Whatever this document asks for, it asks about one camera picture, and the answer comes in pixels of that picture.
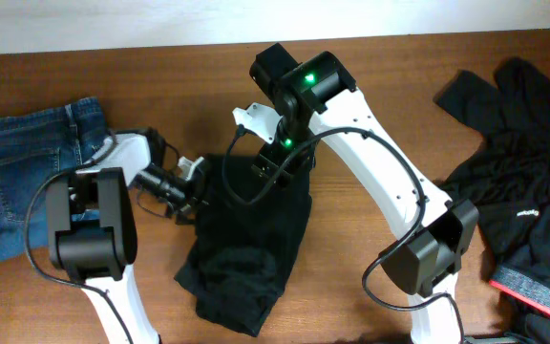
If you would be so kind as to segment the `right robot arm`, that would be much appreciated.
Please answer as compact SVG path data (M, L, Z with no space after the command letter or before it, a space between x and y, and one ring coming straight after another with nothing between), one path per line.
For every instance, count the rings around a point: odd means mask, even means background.
M233 112L240 131L264 141L252 169L265 185L249 202L290 183L324 142L365 187L395 237L361 283L382 268L407 294L402 310L412 315L412 342L465 342L455 285L478 221L473 203L453 201L413 165L334 54L300 63L276 43L256 55L249 74L271 102Z

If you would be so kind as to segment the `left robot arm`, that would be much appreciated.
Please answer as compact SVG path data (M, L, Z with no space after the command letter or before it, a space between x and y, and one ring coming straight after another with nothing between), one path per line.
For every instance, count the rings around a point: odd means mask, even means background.
M186 219L202 205L209 163L180 157L163 168L167 142L153 128L114 133L80 167L45 188L50 260L89 298L111 343L159 343L135 278L138 234L131 187Z

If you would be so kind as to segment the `black trousers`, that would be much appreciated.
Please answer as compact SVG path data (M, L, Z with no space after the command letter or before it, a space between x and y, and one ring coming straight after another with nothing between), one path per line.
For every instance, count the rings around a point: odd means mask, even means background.
M252 158L210 155L207 206L195 218L197 240L176 281L196 299L197 316L227 329L257 336L283 295L306 232L312 206L306 164L285 188L273 187L257 204L230 199L230 184L242 197L263 186Z

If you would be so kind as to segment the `blue denim jeans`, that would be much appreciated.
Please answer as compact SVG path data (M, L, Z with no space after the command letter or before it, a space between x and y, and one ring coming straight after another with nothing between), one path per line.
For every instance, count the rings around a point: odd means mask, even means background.
M95 97L0 118L0 262L24 252L23 224L37 188L51 175L86 163L107 136Z

